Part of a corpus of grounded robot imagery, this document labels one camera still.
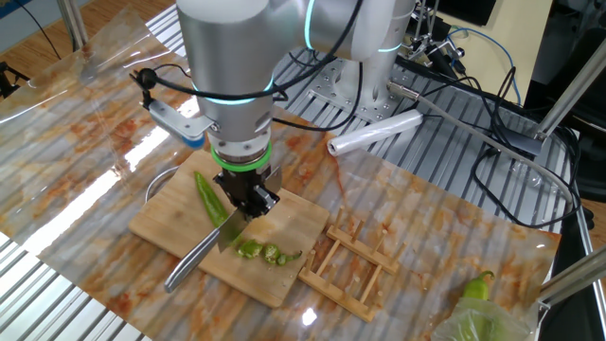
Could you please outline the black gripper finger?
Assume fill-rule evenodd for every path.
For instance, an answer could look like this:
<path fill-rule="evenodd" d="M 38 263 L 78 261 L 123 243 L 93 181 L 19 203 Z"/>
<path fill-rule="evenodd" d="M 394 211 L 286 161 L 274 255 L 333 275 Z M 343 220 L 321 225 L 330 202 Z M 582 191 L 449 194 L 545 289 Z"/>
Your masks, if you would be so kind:
<path fill-rule="evenodd" d="M 236 173 L 220 172 L 213 178 L 213 181 L 220 186 L 234 208 L 241 206 L 241 184 Z"/>
<path fill-rule="evenodd" d="M 242 209 L 250 219 L 266 215 L 280 201 L 277 194 L 264 186 L 254 186 L 247 191 Z"/>

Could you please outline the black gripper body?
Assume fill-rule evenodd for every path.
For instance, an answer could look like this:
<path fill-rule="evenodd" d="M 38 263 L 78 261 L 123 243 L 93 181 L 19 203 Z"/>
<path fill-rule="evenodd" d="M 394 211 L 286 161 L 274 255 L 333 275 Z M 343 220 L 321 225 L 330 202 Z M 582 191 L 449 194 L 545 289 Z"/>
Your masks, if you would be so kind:
<path fill-rule="evenodd" d="M 241 184 L 241 205 L 245 200 L 245 195 L 247 191 L 253 188 L 254 186 L 264 186 L 266 178 L 269 176 L 268 169 L 250 171 L 232 171 L 228 169 L 222 169 L 222 172 L 234 172 L 239 176 Z"/>

